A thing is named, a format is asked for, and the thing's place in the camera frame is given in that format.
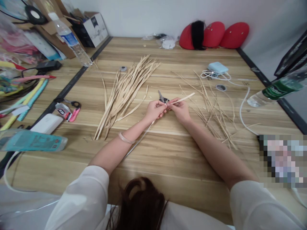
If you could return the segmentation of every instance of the water bottle cap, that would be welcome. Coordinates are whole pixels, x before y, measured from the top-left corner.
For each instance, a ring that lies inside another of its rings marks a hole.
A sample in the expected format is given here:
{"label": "water bottle cap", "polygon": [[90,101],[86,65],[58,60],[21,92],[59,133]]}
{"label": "water bottle cap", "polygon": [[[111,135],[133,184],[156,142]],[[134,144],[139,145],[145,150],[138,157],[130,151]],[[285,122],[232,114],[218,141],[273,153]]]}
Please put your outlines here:
{"label": "water bottle cap", "polygon": [[48,16],[51,18],[52,21],[58,20],[59,17],[55,12],[48,13]]}

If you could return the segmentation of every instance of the charging cable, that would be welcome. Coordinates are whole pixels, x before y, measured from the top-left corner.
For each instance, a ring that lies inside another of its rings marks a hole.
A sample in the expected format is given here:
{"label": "charging cable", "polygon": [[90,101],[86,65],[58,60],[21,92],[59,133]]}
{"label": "charging cable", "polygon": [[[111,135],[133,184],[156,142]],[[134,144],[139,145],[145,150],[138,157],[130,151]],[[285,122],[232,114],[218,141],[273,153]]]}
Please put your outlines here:
{"label": "charging cable", "polygon": [[[26,214],[26,213],[29,213],[29,212],[33,212],[33,211],[37,211],[37,210],[40,210],[40,209],[42,209],[42,208],[48,207],[48,206],[50,206],[50,205],[53,205],[53,204],[55,204],[55,203],[58,202],[58,201],[59,201],[59,200],[56,200],[56,201],[54,201],[54,202],[52,202],[52,203],[49,203],[49,204],[46,204],[46,205],[44,205],[44,206],[42,206],[42,207],[39,207],[39,208],[36,208],[36,209],[27,210],[27,211],[12,211],[12,212],[7,212],[7,213],[4,213],[4,214],[0,215],[0,219],[3,218],[3,217],[5,217],[5,219],[16,218],[16,217],[21,216],[21,215],[23,215],[23,214]],[[14,217],[7,217],[7,215],[13,215],[13,214],[16,214],[16,216],[14,216]]]}
{"label": "charging cable", "polygon": [[37,192],[37,191],[25,191],[25,190],[15,189],[15,188],[13,188],[13,187],[10,185],[10,183],[9,183],[7,177],[6,177],[7,170],[9,169],[9,166],[10,166],[12,160],[13,160],[14,157],[17,156],[19,153],[20,153],[20,152],[18,152],[18,151],[14,152],[14,154],[13,154],[12,157],[9,159],[9,161],[7,162],[7,164],[6,164],[5,168],[4,168],[3,178],[4,178],[5,185],[8,187],[8,189],[10,189],[10,190],[13,191],[13,192],[18,192],[18,193],[29,193],[29,192],[30,192],[30,193],[33,193],[33,192]]}
{"label": "charging cable", "polygon": [[232,81],[230,81],[230,80],[231,80],[230,74],[229,74],[228,72],[225,72],[224,74],[218,73],[218,72],[212,71],[212,70],[204,70],[204,71],[202,72],[202,74],[201,74],[201,78],[204,79],[204,78],[210,77],[210,78],[212,78],[212,79],[217,79],[217,80],[221,80],[221,81],[228,81],[229,83],[231,83],[231,84],[233,84],[233,85],[236,85],[236,86],[247,87],[246,95],[245,95],[245,97],[244,97],[244,99],[243,99],[243,101],[242,101],[242,103],[241,103],[240,110],[239,110],[240,120],[241,120],[242,124],[244,125],[244,127],[245,127],[246,129],[248,129],[250,132],[252,132],[253,134],[255,134],[255,135],[258,136],[259,134],[256,133],[255,131],[253,131],[252,129],[250,129],[250,128],[244,123],[243,118],[242,118],[242,107],[243,107],[243,104],[244,104],[245,100],[246,100],[247,97],[248,97],[248,94],[249,94],[249,92],[250,92],[250,87],[249,87],[249,86],[245,86],[245,85],[238,85],[238,84],[236,84],[236,83],[233,83]]}

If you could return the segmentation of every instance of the scissors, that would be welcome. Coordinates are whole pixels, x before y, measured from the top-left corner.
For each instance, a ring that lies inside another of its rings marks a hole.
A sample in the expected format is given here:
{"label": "scissors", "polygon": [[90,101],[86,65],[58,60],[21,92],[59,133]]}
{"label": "scissors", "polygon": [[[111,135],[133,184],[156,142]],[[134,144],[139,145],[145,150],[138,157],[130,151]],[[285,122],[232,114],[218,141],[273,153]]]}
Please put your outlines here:
{"label": "scissors", "polygon": [[165,98],[165,97],[162,96],[160,90],[158,90],[158,92],[159,92],[159,95],[160,95],[159,101],[161,101],[161,102],[163,102],[163,103],[169,102],[169,99],[167,99],[167,98]]}

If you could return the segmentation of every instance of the red hat form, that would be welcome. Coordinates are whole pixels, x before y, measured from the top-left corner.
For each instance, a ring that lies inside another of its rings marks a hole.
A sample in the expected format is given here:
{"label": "red hat form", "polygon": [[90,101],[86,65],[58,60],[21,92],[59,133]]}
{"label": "red hat form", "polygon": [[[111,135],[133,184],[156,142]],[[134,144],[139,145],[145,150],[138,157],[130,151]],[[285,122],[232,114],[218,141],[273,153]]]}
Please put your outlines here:
{"label": "red hat form", "polygon": [[224,34],[220,46],[236,49],[239,48],[245,41],[249,33],[249,26],[245,22],[238,22],[230,26]]}
{"label": "red hat form", "polygon": [[191,27],[192,27],[191,24],[185,27],[179,39],[179,45],[182,48],[187,49],[187,50],[194,49],[193,42],[192,42]]}
{"label": "red hat form", "polygon": [[222,22],[212,22],[204,30],[204,41],[202,43],[205,47],[219,46],[225,33],[225,26]]}

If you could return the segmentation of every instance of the hand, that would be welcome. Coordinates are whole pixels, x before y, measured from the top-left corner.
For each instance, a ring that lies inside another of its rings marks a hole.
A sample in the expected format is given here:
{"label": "hand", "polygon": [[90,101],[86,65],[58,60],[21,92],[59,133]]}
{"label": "hand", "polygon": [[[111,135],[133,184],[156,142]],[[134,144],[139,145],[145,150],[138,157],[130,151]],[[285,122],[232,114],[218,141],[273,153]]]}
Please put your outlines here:
{"label": "hand", "polygon": [[167,105],[159,100],[151,101],[148,104],[147,112],[143,120],[152,123],[154,120],[159,119],[166,113]]}
{"label": "hand", "polygon": [[177,98],[169,101],[167,103],[167,106],[168,106],[168,109],[175,112],[179,123],[184,124],[184,123],[191,120],[188,103],[186,101],[180,101],[180,102],[175,103],[175,104],[170,104],[170,103],[173,103],[173,102],[176,102],[176,101],[179,101],[179,100],[180,100],[180,98],[177,97]]}

